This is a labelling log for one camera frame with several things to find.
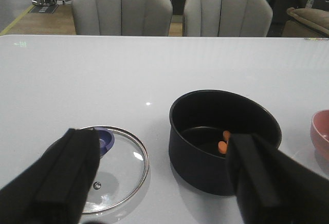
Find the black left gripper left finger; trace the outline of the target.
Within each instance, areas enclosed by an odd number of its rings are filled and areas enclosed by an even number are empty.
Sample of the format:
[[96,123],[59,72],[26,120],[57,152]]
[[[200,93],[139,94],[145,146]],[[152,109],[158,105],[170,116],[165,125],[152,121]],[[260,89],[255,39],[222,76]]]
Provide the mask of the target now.
[[1,189],[1,223],[78,223],[99,163],[97,132],[69,129]]

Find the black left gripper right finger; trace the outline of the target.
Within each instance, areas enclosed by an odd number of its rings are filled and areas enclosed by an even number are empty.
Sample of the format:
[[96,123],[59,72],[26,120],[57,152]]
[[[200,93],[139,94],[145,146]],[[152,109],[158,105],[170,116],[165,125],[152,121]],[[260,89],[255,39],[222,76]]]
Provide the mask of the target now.
[[244,223],[328,223],[328,179],[261,137],[232,134],[226,163]]

